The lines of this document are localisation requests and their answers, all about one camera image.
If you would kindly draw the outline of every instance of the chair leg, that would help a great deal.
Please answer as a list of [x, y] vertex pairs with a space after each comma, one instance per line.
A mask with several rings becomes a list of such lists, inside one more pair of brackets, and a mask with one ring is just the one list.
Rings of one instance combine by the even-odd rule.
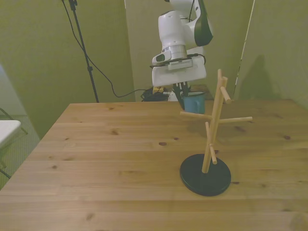
[[2, 173], [3, 175], [5, 175], [7, 178], [11, 178], [11, 176], [9, 174], [7, 174], [5, 171], [0, 169], [0, 173]]
[[[2, 111], [10, 120], [14, 120], [14, 118], [11, 117], [9, 114], [7, 114], [7, 112], [6, 112], [5, 110], [3, 110], [2, 108], [0, 108], [0, 111]], [[21, 130], [22, 130], [26, 135], [29, 134], [23, 127], [21, 127]]]

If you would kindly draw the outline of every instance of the wooden dowel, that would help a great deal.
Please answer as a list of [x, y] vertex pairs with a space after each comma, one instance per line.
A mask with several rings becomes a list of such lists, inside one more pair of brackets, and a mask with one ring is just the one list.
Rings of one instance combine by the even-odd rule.
[[226, 104], [230, 104], [231, 103], [231, 99], [230, 99], [230, 96], [229, 96], [226, 88], [225, 87], [220, 87], [220, 91], [221, 91], [221, 93], [223, 95], [223, 98], [226, 101]]
[[225, 123], [245, 122], [245, 121], [252, 121], [252, 117], [220, 119], [219, 123], [220, 124], [225, 124]]
[[202, 164], [202, 172], [203, 173], [208, 173], [208, 170], [209, 170], [209, 166], [210, 166], [210, 162], [211, 162], [211, 154], [210, 154], [209, 144], [215, 143], [220, 113], [221, 113], [221, 109], [222, 109], [223, 96], [222, 96], [222, 93], [220, 91], [220, 88], [226, 87], [227, 82], [228, 82], [228, 79], [226, 77], [222, 77], [221, 76], [221, 70], [218, 70], [218, 82], [217, 82], [217, 87], [216, 87], [216, 94], [215, 94], [213, 112], [212, 112], [212, 120], [211, 120], [211, 125], [210, 125], [211, 139], [207, 139], [207, 142], [206, 142], [205, 155], [204, 155], [203, 164]]
[[218, 81], [220, 79], [222, 79], [222, 70], [221, 69], [218, 70]]
[[190, 112], [180, 112], [181, 116], [188, 116], [188, 117], [193, 117], [193, 118], [199, 118], [199, 119], [208, 119], [211, 120], [212, 116], [211, 115], [204, 115], [204, 114], [198, 114], [198, 113], [190, 113]]
[[208, 124], [208, 122], [205, 122], [205, 128], [206, 128], [207, 139], [210, 140], [211, 139], [211, 134], [210, 134], [210, 125]]
[[215, 155], [215, 150], [214, 150], [213, 144], [211, 144], [211, 143], [210, 143], [210, 151], [211, 151], [213, 164], [216, 165], [217, 159], [216, 159], [216, 155]]

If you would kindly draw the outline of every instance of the wooden peg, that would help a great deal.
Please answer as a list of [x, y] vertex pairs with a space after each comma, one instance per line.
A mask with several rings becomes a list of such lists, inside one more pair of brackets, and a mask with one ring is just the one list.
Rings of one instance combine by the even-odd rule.
[[190, 112], [180, 112], [181, 116], [188, 116], [192, 118], [198, 118], [198, 119], [208, 119], [211, 120], [212, 116], [211, 115], [204, 115], [204, 114], [198, 114], [198, 113], [190, 113]]
[[245, 122], [245, 121], [252, 121], [252, 117], [220, 119], [219, 123], [220, 124], [225, 124], [225, 123]]
[[222, 79], [222, 70], [218, 70], [218, 80]]
[[211, 139], [211, 134], [210, 134], [210, 126], [209, 126], [208, 122], [205, 122], [205, 128], [206, 128], [207, 139], [210, 140]]
[[230, 96], [226, 90], [226, 88], [223, 86], [223, 87], [220, 87], [220, 91], [223, 95], [223, 98], [225, 99], [226, 101], [226, 104], [230, 104], [231, 103], [231, 99], [230, 99]]
[[213, 164], [216, 165], [217, 159], [216, 159], [216, 155], [215, 155], [215, 150], [214, 150], [213, 144], [211, 144], [211, 143], [210, 143], [210, 151], [211, 151]]

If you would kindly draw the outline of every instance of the wall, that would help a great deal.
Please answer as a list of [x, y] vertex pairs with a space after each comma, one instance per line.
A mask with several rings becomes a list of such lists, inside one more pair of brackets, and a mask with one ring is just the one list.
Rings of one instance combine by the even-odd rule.
[[17, 97], [17, 94], [1, 65], [0, 108], [4, 109], [10, 115], [26, 115], [26, 111]]
[[[60, 0], [0, 5], [0, 64], [42, 137], [70, 103], [95, 101], [85, 58]], [[132, 91], [124, 1], [79, 0], [77, 15], [88, 55], [118, 94]], [[101, 102], [134, 101], [133, 94], [114, 97], [104, 77], [96, 70], [93, 75]]]
[[303, 0], [256, 0], [237, 99], [293, 99], [308, 108], [307, 9]]
[[[214, 38], [205, 46], [206, 80], [215, 93], [217, 70], [229, 78], [227, 90], [233, 95], [253, 0], [205, 0]], [[152, 85], [152, 58], [161, 52], [158, 17], [171, 9], [163, 0], [126, 0], [129, 46], [135, 89]]]

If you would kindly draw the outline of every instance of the black round base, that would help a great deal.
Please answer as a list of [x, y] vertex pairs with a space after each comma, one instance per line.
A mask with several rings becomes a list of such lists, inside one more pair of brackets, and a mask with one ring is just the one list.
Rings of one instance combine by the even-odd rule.
[[180, 167], [183, 183], [194, 193], [202, 196], [216, 196], [223, 193], [231, 183], [228, 166], [217, 158], [217, 164], [211, 161], [208, 173], [202, 172], [204, 154], [196, 154], [184, 160]]

